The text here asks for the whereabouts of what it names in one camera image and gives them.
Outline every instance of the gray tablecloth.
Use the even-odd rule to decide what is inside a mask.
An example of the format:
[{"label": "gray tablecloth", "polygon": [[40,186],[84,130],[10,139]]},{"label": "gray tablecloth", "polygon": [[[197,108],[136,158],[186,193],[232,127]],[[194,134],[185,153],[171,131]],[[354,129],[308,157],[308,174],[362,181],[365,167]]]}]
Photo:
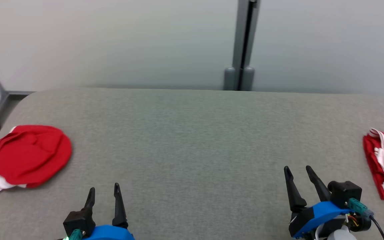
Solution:
[{"label": "gray tablecloth", "polygon": [[[364,95],[73,88],[26,97],[16,125],[62,129],[69,164],[36,189],[0,193],[0,239],[56,239],[96,188],[93,218],[111,224],[119,182],[137,240],[290,239],[283,167],[309,205],[320,178],[352,181],[384,229],[362,136],[384,131],[384,99]],[[357,239],[381,239],[373,226]]]}]

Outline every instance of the gray table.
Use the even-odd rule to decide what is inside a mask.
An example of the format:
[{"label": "gray table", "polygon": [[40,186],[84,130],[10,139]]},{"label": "gray table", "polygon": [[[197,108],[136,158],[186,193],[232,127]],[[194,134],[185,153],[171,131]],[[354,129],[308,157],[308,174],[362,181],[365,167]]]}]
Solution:
[{"label": "gray table", "polygon": [[[361,186],[384,229],[361,142],[370,127],[384,131],[379,97],[73,88],[26,97],[0,137],[26,124],[62,129],[74,153],[43,186],[0,193],[0,239],[63,237],[90,187],[96,224],[111,224],[119,182],[137,240],[287,240],[283,167],[313,205],[307,164],[325,184]],[[375,227],[355,236],[381,239]]]}]

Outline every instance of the white wall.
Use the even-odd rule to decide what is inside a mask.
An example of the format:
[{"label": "white wall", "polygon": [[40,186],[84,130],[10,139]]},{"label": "white wall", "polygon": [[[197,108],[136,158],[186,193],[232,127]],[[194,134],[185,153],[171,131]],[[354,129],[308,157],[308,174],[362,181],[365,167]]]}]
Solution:
[{"label": "white wall", "polygon": [[0,81],[222,89],[237,0],[0,0]]},{"label": "white wall", "polygon": [[254,91],[384,94],[384,1],[262,1]]}]

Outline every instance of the green connector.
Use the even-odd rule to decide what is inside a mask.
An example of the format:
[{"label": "green connector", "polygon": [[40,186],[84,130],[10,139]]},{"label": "green connector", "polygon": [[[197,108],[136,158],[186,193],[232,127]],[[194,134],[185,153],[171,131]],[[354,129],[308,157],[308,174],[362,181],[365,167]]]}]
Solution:
[{"label": "green connector", "polygon": [[347,206],[363,217],[370,217],[374,215],[373,211],[369,210],[366,205],[354,198],[349,199]]},{"label": "green connector", "polygon": [[69,240],[81,240],[82,232],[79,229],[75,229],[69,237]]}]

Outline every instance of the cable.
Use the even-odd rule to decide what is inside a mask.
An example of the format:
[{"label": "cable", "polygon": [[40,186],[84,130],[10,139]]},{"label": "cable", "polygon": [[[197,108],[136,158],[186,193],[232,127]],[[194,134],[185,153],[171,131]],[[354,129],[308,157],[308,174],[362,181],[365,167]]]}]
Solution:
[{"label": "cable", "polygon": [[320,232],[322,231],[322,229],[323,229],[323,227],[324,227],[324,223],[322,223],[321,225],[319,225],[318,227],[317,227],[317,229],[315,230],[315,240],[320,240]]},{"label": "cable", "polygon": [[381,229],[380,225],[378,224],[378,222],[376,221],[376,219],[374,219],[374,217],[372,215],[370,216],[370,219],[374,222],[374,224],[376,225],[377,229],[379,230],[379,232],[381,234],[381,237],[384,240],[384,233],[383,233],[383,230]]}]

